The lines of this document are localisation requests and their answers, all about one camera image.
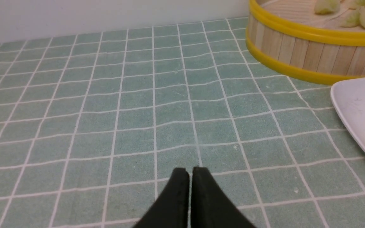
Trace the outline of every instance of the steamer basket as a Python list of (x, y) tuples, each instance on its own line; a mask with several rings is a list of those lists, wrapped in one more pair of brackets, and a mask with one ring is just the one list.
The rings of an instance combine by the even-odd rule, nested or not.
[(262, 64), (318, 84), (365, 77), (365, 30), (337, 26), (346, 8), (316, 16), (315, 0), (249, 1), (246, 45)]

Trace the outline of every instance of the tile grout line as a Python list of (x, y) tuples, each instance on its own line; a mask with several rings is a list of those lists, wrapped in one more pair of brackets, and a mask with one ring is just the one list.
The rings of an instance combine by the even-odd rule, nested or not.
[(155, 79), (155, 28), (152, 26), (152, 89), (153, 89), (153, 149), (154, 149), (154, 176), (155, 176), (155, 200), (158, 198), (158, 173), (157, 173), (157, 126), (156, 126), (156, 79)]
[[(232, 32), (232, 30), (231, 30), (231, 33), (232, 33), (233, 37), (236, 39), (236, 35)], [(252, 71), (251, 71), (251, 69), (250, 69), (249, 65), (247, 65), (247, 69), (249, 70), (249, 72), (250, 72), (250, 74), (251, 74), (251, 76), (252, 76), (252, 79), (254, 80), (254, 83), (255, 83), (256, 87), (258, 88), (258, 90), (259, 90), (259, 92), (261, 93), (261, 95), (262, 95), (263, 99), (265, 100), (266, 105), (268, 106), (268, 109), (269, 109), (269, 110), (270, 110), (270, 112), (271, 112), (271, 116), (272, 116), (272, 118), (273, 118), (273, 120), (274, 120), (274, 122), (275, 122), (275, 124), (276, 124), (276, 126), (277, 126), (277, 128), (278, 128), (278, 131), (279, 131), (279, 133), (280, 133), (280, 136), (281, 136), (282, 140), (284, 141), (285, 147), (286, 147), (286, 149), (287, 149), (287, 151), (288, 151), (288, 153), (289, 153), (289, 155), (290, 155), (290, 157), (291, 157), (291, 159), (292, 159), (293, 163), (294, 163), (294, 164), (295, 164), (295, 166), (296, 166), (297, 172), (298, 172), (298, 174), (299, 174), (299, 176), (300, 176), (300, 178), (301, 178), (301, 180), (302, 180), (302, 182), (303, 182), (303, 185), (305, 186), (305, 188), (307, 189), (307, 191), (308, 191), (309, 195), (310, 195), (310, 196), (311, 196), (311, 198), (313, 199), (313, 203), (315, 204), (316, 210), (317, 210), (317, 212), (318, 212), (318, 214), (319, 214), (320, 219), (321, 219), (321, 220), (322, 220), (322, 222), (323, 222), (323, 225), (324, 225), (325, 227), (327, 227), (327, 228), (328, 228), (328, 227), (329, 227), (329, 224), (327, 223), (327, 221), (326, 221), (325, 217), (323, 216), (322, 210), (320, 209), (319, 204), (317, 203), (317, 200), (315, 199), (315, 196), (314, 196), (314, 194), (313, 194), (312, 190), (310, 189), (310, 187), (309, 187), (309, 185), (308, 185), (307, 181), (305, 180), (305, 177), (304, 177), (304, 175), (303, 175), (303, 174), (302, 174), (302, 172), (301, 172), (301, 169), (300, 169), (300, 167), (299, 167), (299, 164), (298, 164), (297, 160), (295, 159), (294, 155), (292, 154), (292, 151), (291, 151), (290, 147), (288, 146), (288, 143), (287, 143), (287, 140), (286, 140), (286, 138), (285, 138), (285, 135), (284, 135), (284, 133), (282, 132), (282, 129), (281, 129), (281, 127), (280, 127), (279, 123), (278, 123), (277, 118), (275, 117), (275, 114), (274, 114), (273, 109), (271, 108), (271, 106), (270, 106), (270, 104), (269, 104), (269, 102), (268, 102), (267, 98), (265, 97), (265, 95), (262, 93), (262, 91), (261, 91), (260, 87), (258, 86), (257, 81), (255, 80), (255, 77), (254, 77), (254, 75), (253, 75), (253, 73), (252, 73)]]
[(299, 98), (301, 100), (303, 100), (305, 102), (305, 104), (307, 105), (307, 107), (312, 111), (313, 115), (317, 118), (317, 120), (319, 121), (320, 125), (322, 125), (326, 135), (329, 137), (329, 140), (332, 144), (332, 146), (335, 148), (336, 152), (339, 154), (339, 156), (341, 157), (342, 161), (346, 164), (346, 166), (349, 168), (349, 170), (352, 172), (353, 176), (355, 177), (355, 179), (357, 180), (357, 183), (359, 184), (359, 186), (361, 187), (361, 189), (363, 190), (363, 193), (365, 193), (365, 186), (362, 183), (361, 179), (359, 178), (359, 176), (356, 174), (356, 172), (353, 170), (353, 168), (350, 166), (349, 162), (345, 159), (345, 157), (343, 156), (343, 154), (340, 152), (339, 148), (336, 146), (332, 136), (330, 135), (328, 129), (326, 128), (326, 126), (323, 124), (323, 122), (318, 118), (318, 116), (315, 113), (315, 110), (313, 110), (311, 108), (311, 106), (308, 104), (308, 102), (306, 100), (304, 100), (304, 98), (302, 97), (301, 93), (298, 91), (297, 87), (294, 85), (294, 83), (291, 81), (290, 78), (287, 77), (287, 79), (290, 81), (290, 84), (292, 85), (292, 87), (294, 88), (294, 90), (297, 92)]
[(198, 165), (200, 167), (203, 166), (202, 164), (202, 157), (201, 157), (201, 150), (199, 147), (199, 140), (198, 140), (198, 134), (197, 134), (197, 129), (195, 127), (195, 120), (194, 120), (194, 111), (192, 109), (192, 100), (191, 100), (191, 95), (189, 92), (189, 85), (188, 85), (188, 78), (187, 78), (187, 71), (185, 69), (185, 63), (184, 63), (184, 54), (183, 54), (183, 47), (181, 46), (181, 35), (180, 35), (180, 26), (177, 24), (177, 34), (178, 34), (178, 43), (180, 44), (180, 54), (181, 54), (181, 62), (182, 62), (182, 69), (184, 71), (184, 79), (185, 79), (185, 86), (187, 88), (187, 98), (188, 98), (188, 104), (189, 104), (189, 112), (191, 115), (191, 122), (192, 122), (192, 129), (194, 131), (194, 140), (195, 140), (195, 144), (197, 147), (197, 154), (198, 154)]
[(116, 132), (118, 131), (120, 98), (122, 95), (122, 83), (123, 83), (123, 78), (124, 78), (124, 74), (125, 74), (125, 61), (126, 61), (126, 49), (128, 46), (128, 36), (129, 36), (129, 29), (126, 30), (126, 42), (125, 42), (125, 51), (123, 54), (122, 73), (120, 76), (120, 83), (119, 83), (118, 103), (116, 104), (117, 112), (116, 112), (116, 117), (115, 117), (115, 125), (113, 126), (114, 131), (113, 131), (113, 138), (112, 138), (110, 163), (109, 163), (109, 168), (108, 168), (108, 179), (107, 179), (107, 185), (106, 185), (106, 189), (105, 189), (104, 205), (103, 205), (103, 210), (102, 210), (102, 220), (101, 220), (102, 223), (104, 223), (106, 221), (106, 214), (107, 214), (107, 210), (108, 210), (109, 188), (110, 188), (111, 179), (112, 179), (113, 158), (114, 158), (114, 154), (115, 154)]
[[(59, 81), (61, 81), (61, 79), (63, 78), (65, 69), (68, 66), (68, 63), (70, 62), (71, 54), (73, 53), (75, 44), (77, 42), (77, 38), (78, 38), (78, 35), (76, 35), (75, 38), (74, 38), (74, 43), (73, 43), (73, 46), (72, 46), (71, 51), (70, 51), (70, 56), (67, 59), (66, 65), (65, 65), (65, 67), (63, 69), (63, 72), (62, 72), (62, 75), (60, 76)], [(94, 76), (94, 70), (95, 70), (95, 65), (97, 63), (97, 59), (98, 59), (98, 52), (99, 52), (99, 49), (100, 49), (100, 45), (101, 45), (101, 43), (99, 43), (99, 45), (98, 45), (97, 54), (96, 54), (95, 62), (94, 62), (94, 66), (93, 66), (93, 70), (91, 71), (90, 82), (88, 83), (87, 90), (85, 92), (84, 99), (83, 99), (83, 102), (82, 102), (81, 107), (80, 107), (80, 112), (78, 114), (77, 121), (75, 122), (74, 132), (73, 132), (73, 134), (71, 136), (70, 146), (68, 148), (67, 156), (66, 156), (66, 160), (65, 160), (65, 164), (64, 164), (64, 167), (63, 167), (63, 174), (62, 174), (61, 181), (60, 181), (59, 191), (57, 193), (56, 200), (55, 200), (55, 203), (54, 203), (53, 212), (52, 212), (52, 216), (50, 217), (50, 221), (49, 221), (49, 227), (51, 227), (53, 225), (54, 218), (55, 218), (55, 214), (57, 213), (58, 203), (59, 203), (60, 196), (61, 196), (61, 193), (62, 193), (62, 190), (63, 190), (63, 186), (64, 186), (64, 181), (65, 181), (65, 176), (66, 176), (66, 171), (67, 171), (67, 166), (68, 166), (68, 159), (70, 158), (71, 150), (73, 148), (75, 133), (77, 133), (78, 124), (80, 123), (80, 119), (81, 119), (81, 113), (82, 113), (82, 110), (84, 108), (85, 101), (87, 100), (87, 94), (88, 94), (88, 91), (90, 90), (90, 87), (91, 87), (91, 79)]]
[(221, 87), (221, 90), (222, 90), (222, 93), (223, 93), (223, 97), (225, 99), (225, 105), (226, 105), (226, 108), (227, 108), (227, 111), (229, 112), (229, 117), (231, 118), (231, 121), (232, 121), (232, 125), (233, 125), (233, 129), (235, 131), (235, 135), (236, 135), (236, 140), (238, 141), (239, 143), (239, 147), (240, 147), (240, 150), (242, 152), (242, 156), (243, 156), (243, 160), (246, 164), (246, 168), (247, 168), (247, 172), (249, 173), (249, 177), (250, 177), (250, 180), (253, 184), (253, 187), (254, 187), (254, 191), (256, 193), (256, 196), (257, 196), (257, 200), (258, 202), (261, 204), (261, 210), (262, 210), (262, 214), (263, 214), (263, 217), (264, 217), (264, 220), (266, 222), (266, 226), (267, 228), (270, 228), (270, 222), (268, 221), (268, 217), (267, 217), (267, 213), (266, 213), (266, 209), (264, 207), (263, 202), (262, 202), (262, 199), (261, 199), (261, 196), (260, 196), (260, 192), (257, 188), (257, 185), (255, 183), (255, 180), (254, 180), (254, 176), (253, 176), (253, 173), (250, 169), (250, 165), (249, 165), (249, 161), (247, 160), (247, 156), (246, 156), (246, 153), (245, 153), (245, 149), (243, 148), (243, 144), (240, 142), (240, 136), (239, 136), (239, 132), (237, 130), (237, 126), (236, 126), (236, 123), (233, 119), (233, 115), (232, 115), (232, 112), (230, 110), (230, 107), (229, 107), (229, 103), (227, 101), (227, 97), (226, 97), (226, 93), (225, 93), (225, 89), (223, 88), (223, 84), (222, 84), (222, 80), (221, 80), (221, 77), (219, 75), (219, 71), (218, 71), (218, 68), (217, 68), (217, 65), (216, 65), (216, 61), (215, 61), (215, 58), (212, 54), (212, 48), (210, 46), (210, 43), (209, 43), (209, 40), (208, 40), (208, 36), (207, 36), (207, 32), (205, 30), (205, 25), (204, 25), (204, 22), (201, 22), (202, 23), (202, 28), (204, 30), (204, 34), (205, 34), (205, 38), (207, 40), (207, 44), (208, 44), (208, 48), (209, 48), (209, 52), (211, 53), (211, 57), (212, 57), (212, 61), (213, 61), (213, 65), (214, 65), (214, 68), (215, 68), (215, 71), (216, 71), (216, 74), (218, 76), (218, 79), (219, 79), (219, 84), (220, 84), (220, 87)]
[[(25, 47), (26, 43), (27, 43), (27, 41), (23, 44), (22, 49), (21, 49), (21, 51), (18, 53), (18, 55), (16, 56), (16, 58), (18, 58), (18, 57), (19, 57), (19, 55), (20, 55), (20, 53), (22, 52), (23, 48)], [(47, 50), (48, 50), (48, 48), (45, 48), (45, 51), (43, 52), (43, 56), (46, 54), (46, 51), (47, 51)], [(35, 75), (35, 73), (36, 73), (37, 69), (39, 68), (40, 64), (42, 63), (43, 56), (42, 56), (42, 58), (39, 60), (39, 63), (38, 63), (38, 65), (36, 66), (35, 70), (33, 71), (32, 76), (29, 78), (29, 81), (28, 81), (28, 83), (27, 83), (27, 86), (30, 84), (30, 81), (32, 80), (32, 78), (33, 78), (33, 76)], [(13, 107), (13, 109), (12, 109), (12, 111), (11, 111), (11, 113), (10, 113), (10, 115), (9, 115), (9, 117), (8, 117), (8, 119), (7, 119), (7, 121), (6, 121), (6, 124), (4, 124), (4, 127), (1, 129), (0, 137), (2, 136), (2, 133), (3, 133), (4, 128), (8, 125), (8, 122), (9, 122), (9, 121), (10, 121), (10, 119), (12, 118), (13, 113), (15, 112), (16, 107), (17, 107), (17, 106), (18, 106), (18, 104), (19, 104), (19, 101), (20, 101), (20, 100), (22, 99), (22, 97), (25, 95), (26, 90), (27, 90), (27, 87), (25, 87), (25, 88), (23, 89), (22, 94), (20, 95), (20, 97), (19, 97), (18, 101), (16, 102), (15, 106)], [(43, 122), (43, 121), (40, 121), (40, 123), (39, 123), (39, 128), (42, 126), (42, 122)], [(29, 151), (28, 151), (28, 154), (27, 154), (27, 157), (26, 157), (26, 159), (25, 159), (25, 163), (24, 163), (24, 164), (26, 164), (27, 160), (29, 160), (29, 155), (30, 155), (30, 151), (31, 151), (31, 149), (32, 149), (32, 144), (29, 146)], [(23, 174), (24, 170), (25, 170), (25, 167), (21, 168), (21, 171), (20, 171), (20, 173), (19, 173), (19, 175), (18, 175), (18, 177), (17, 177), (17, 179), (16, 179), (16, 182), (15, 182), (14, 188), (12, 189), (11, 195), (9, 196), (9, 199), (8, 199), (8, 202), (7, 202), (6, 206), (5, 206), (4, 212), (3, 212), (3, 214), (2, 214), (2, 216), (1, 216), (1, 218), (0, 218), (0, 227), (2, 226), (2, 224), (3, 224), (3, 222), (4, 222), (4, 219), (5, 219), (6, 214), (7, 214), (7, 212), (8, 212), (9, 206), (10, 206), (10, 204), (12, 203), (13, 196), (15, 195), (16, 189), (17, 189), (17, 187), (18, 187), (18, 185), (19, 185), (19, 182), (20, 182), (20, 180), (21, 180), (21, 177), (22, 177), (22, 174)]]

